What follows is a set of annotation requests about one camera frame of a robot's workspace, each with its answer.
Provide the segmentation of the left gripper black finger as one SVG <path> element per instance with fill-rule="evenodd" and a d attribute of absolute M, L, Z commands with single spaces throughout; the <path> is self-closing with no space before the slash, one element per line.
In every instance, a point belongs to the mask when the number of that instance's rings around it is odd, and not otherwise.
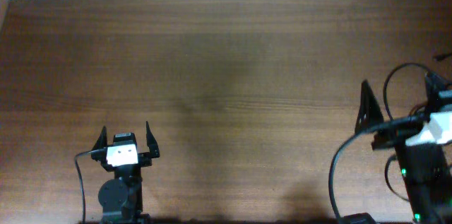
<path fill-rule="evenodd" d="M 159 158 L 160 149 L 155 137 L 153 136 L 153 133 L 150 130 L 149 122 L 145 123 L 145 130 L 146 130 L 146 143 L 149 148 L 150 157 Z"/>
<path fill-rule="evenodd" d="M 95 161 L 105 163 L 107 154 L 107 128 L 103 126 L 95 145 L 92 148 L 91 158 Z"/>

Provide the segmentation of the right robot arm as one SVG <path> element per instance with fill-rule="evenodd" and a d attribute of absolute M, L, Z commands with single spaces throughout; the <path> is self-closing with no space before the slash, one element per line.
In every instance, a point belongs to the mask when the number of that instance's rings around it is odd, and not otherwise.
<path fill-rule="evenodd" d="M 425 75 L 424 109 L 385 121 L 364 80 L 355 133 L 373 134 L 371 148 L 394 149 L 408 201 L 417 223 L 451 222 L 451 167 L 442 146 L 451 142 L 451 89 L 446 80 Z"/>

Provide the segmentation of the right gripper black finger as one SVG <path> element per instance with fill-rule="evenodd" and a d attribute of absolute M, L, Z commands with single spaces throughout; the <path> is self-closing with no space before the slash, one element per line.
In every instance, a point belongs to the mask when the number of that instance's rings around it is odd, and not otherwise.
<path fill-rule="evenodd" d="M 355 133 L 359 133 L 371 126 L 384 121 L 381 108 L 375 98 L 374 92 L 368 80 L 363 80 L 361 84 L 360 105 L 355 123 Z"/>
<path fill-rule="evenodd" d="M 427 106 L 425 114 L 451 111 L 451 80 L 440 76 L 435 72 L 426 72 L 425 88 L 427 94 Z"/>

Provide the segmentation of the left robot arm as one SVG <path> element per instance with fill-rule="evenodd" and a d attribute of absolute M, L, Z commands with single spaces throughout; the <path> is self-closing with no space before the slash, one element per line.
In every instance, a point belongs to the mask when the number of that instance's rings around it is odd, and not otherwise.
<path fill-rule="evenodd" d="M 145 123 L 145 139 L 148 150 L 138 151 L 133 132 L 115 134 L 113 142 L 107 142 L 107 129 L 102 131 L 92 148 L 91 158 L 99 162 L 114 177 L 99 189 L 98 201 L 102 207 L 101 223 L 150 223 L 151 217 L 143 212 L 143 177 L 141 170 L 152 165 L 160 157 L 158 143 Z"/>

